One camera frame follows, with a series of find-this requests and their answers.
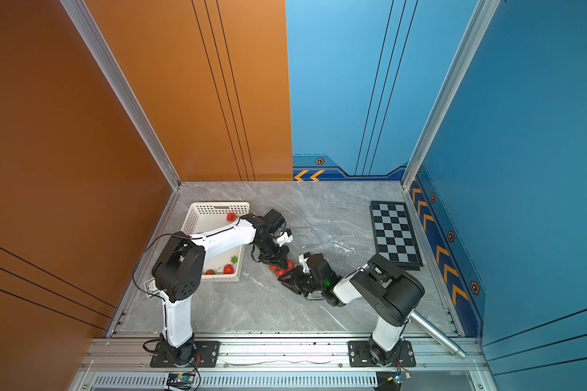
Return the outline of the white perforated plastic basket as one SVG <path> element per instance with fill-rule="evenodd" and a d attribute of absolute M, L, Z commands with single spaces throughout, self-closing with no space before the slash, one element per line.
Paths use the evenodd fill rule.
<path fill-rule="evenodd" d="M 228 222 L 228 213 L 235 213 L 236 220 Z M 244 201 L 195 202 L 190 205 L 181 231 L 205 249 L 202 280 L 212 282 L 237 282 L 241 276 L 242 256 L 246 245 L 251 244 L 255 229 L 240 217 L 249 213 L 249 203 Z M 225 275 L 226 265 L 233 265 L 235 273 Z"/>

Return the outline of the green circuit board left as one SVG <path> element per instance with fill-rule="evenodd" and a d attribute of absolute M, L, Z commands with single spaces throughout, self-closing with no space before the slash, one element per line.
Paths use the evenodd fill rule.
<path fill-rule="evenodd" d="M 200 385 L 195 372 L 173 372 L 166 378 L 165 390 L 196 390 Z"/>

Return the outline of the black white chessboard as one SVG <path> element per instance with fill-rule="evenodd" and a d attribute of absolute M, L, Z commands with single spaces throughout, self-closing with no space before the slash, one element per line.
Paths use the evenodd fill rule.
<path fill-rule="evenodd" d="M 369 208 L 377 253 L 404 270 L 420 270 L 423 260 L 406 203 L 374 200 Z"/>

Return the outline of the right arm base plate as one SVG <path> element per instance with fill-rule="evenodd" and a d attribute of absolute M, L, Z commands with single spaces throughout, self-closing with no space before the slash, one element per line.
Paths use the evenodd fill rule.
<path fill-rule="evenodd" d="M 385 351 L 372 340 L 351 340 L 347 342 L 350 366 L 353 368 L 415 368 L 417 366 L 410 341 L 399 340 L 396 346 Z"/>

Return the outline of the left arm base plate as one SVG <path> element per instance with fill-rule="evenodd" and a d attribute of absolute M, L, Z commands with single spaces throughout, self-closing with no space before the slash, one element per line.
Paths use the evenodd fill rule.
<path fill-rule="evenodd" d="M 220 342 L 216 340 L 188 340 L 175 348 L 160 340 L 152 353 L 151 368 L 215 368 Z"/>

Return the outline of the clear plastic clamshell container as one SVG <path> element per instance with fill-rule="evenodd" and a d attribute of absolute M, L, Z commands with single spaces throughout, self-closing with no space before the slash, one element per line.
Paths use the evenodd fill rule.
<path fill-rule="evenodd" d="M 282 277 L 277 277 L 277 271 L 278 270 L 277 271 L 273 271 L 273 273 L 278 278 L 278 280 L 290 280 L 291 277 L 293 276 L 294 270 L 296 268 L 296 265 L 295 265 L 295 268 L 293 268 L 293 270 L 287 270 L 287 268 L 288 268 L 287 265 L 286 265 L 286 267 L 281 267 L 281 266 L 278 266 L 278 265 L 269 265 L 269 266 L 275 266 L 275 267 L 278 268 L 278 270 L 286 270 L 287 271 L 287 273 L 285 275 L 283 275 Z"/>

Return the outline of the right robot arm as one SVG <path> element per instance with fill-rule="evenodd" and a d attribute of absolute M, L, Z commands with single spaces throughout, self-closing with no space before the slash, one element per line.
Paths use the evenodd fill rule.
<path fill-rule="evenodd" d="M 338 275 L 321 253 L 306 253 L 299 262 L 277 272 L 278 281 L 297 295 L 315 300 L 318 294 L 320 300 L 335 307 L 365 300 L 378 315 L 369 338 L 371 360 L 381 367 L 396 365 L 404 329 L 425 295 L 419 280 L 378 254 L 344 276 Z"/>

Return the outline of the silver microphone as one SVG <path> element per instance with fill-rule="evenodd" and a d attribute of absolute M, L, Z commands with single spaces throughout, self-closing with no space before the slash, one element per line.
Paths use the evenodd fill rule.
<path fill-rule="evenodd" d="M 448 336 L 441 332 L 438 327 L 435 327 L 434 324 L 425 319 L 417 311 L 413 311 L 410 314 L 409 321 L 422 329 L 429 337 L 436 340 L 452 355 L 457 356 L 460 359 L 466 358 L 466 352 L 456 342 L 451 340 Z"/>

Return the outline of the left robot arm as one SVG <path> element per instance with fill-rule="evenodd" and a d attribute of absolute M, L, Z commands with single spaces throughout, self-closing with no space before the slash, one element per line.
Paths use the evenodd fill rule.
<path fill-rule="evenodd" d="M 171 234 L 152 269 L 162 300 L 163 329 L 153 358 L 169 367 L 198 364 L 198 348 L 191 322 L 192 295 L 202 281 L 204 265 L 212 258 L 240 246 L 252 244 L 263 264 L 286 269 L 292 235 L 283 215 L 270 210 L 264 216 L 252 213 L 213 231 Z"/>

